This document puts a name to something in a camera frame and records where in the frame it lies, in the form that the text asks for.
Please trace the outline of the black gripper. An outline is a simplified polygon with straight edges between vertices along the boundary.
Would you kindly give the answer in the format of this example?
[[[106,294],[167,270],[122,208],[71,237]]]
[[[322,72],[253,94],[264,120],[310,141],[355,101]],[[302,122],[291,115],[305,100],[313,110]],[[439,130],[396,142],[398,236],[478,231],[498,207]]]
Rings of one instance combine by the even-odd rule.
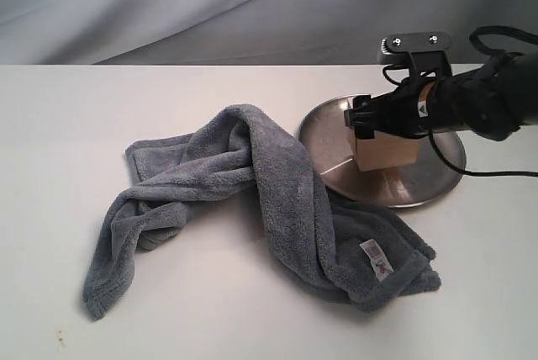
[[[392,92],[372,98],[369,94],[352,99],[352,109],[344,111],[345,126],[358,140],[373,140],[374,131],[407,139],[419,139],[428,133],[430,116],[419,115],[419,105],[435,88],[434,80],[404,81]]]

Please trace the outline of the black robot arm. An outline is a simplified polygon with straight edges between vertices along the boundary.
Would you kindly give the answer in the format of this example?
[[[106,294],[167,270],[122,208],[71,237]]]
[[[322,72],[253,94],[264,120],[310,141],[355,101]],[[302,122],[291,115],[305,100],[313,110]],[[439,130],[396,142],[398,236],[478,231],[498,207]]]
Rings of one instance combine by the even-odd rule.
[[[344,121],[366,140],[377,132],[419,139],[464,130],[505,140],[537,123],[537,55],[504,53],[451,76],[413,74],[390,93],[354,98]]]

